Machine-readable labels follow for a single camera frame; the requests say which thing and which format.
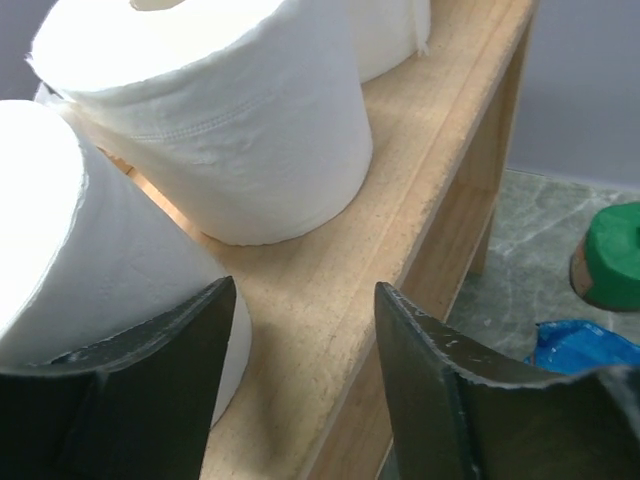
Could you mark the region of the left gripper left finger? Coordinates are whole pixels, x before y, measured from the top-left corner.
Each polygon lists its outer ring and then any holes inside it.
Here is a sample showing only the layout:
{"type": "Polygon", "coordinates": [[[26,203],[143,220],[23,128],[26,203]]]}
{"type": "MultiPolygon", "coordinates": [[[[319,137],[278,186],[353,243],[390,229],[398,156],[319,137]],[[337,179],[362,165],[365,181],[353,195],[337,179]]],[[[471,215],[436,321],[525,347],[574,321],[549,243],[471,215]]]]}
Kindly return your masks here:
{"type": "Polygon", "coordinates": [[[5,479],[196,479],[233,326],[221,278],[51,362],[1,371],[5,479]]]}

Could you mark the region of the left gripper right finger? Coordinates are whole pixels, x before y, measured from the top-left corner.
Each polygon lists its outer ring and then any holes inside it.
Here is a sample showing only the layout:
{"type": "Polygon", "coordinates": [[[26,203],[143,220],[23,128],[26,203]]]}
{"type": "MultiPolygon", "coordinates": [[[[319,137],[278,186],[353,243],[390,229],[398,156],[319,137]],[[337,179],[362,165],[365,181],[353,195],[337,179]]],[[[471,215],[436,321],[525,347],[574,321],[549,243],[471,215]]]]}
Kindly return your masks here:
{"type": "Polygon", "coordinates": [[[576,375],[502,355],[386,282],[375,330],[403,479],[635,479],[639,371],[576,375]]]}

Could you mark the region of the white paper towel roll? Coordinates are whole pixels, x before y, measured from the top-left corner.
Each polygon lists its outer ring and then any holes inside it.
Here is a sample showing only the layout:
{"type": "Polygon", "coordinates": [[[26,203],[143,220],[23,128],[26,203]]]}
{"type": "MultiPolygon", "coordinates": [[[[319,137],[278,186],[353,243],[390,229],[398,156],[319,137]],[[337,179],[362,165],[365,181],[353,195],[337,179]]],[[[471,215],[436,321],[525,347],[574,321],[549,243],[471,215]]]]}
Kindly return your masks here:
{"type": "Polygon", "coordinates": [[[113,337],[226,276],[53,109],[1,104],[1,362],[113,337]]]}
{"type": "Polygon", "coordinates": [[[346,2],[361,83],[429,53],[430,0],[346,2]]]}
{"type": "Polygon", "coordinates": [[[29,63],[98,146],[231,245],[321,226],[369,170],[339,1],[59,1],[29,63]]]}

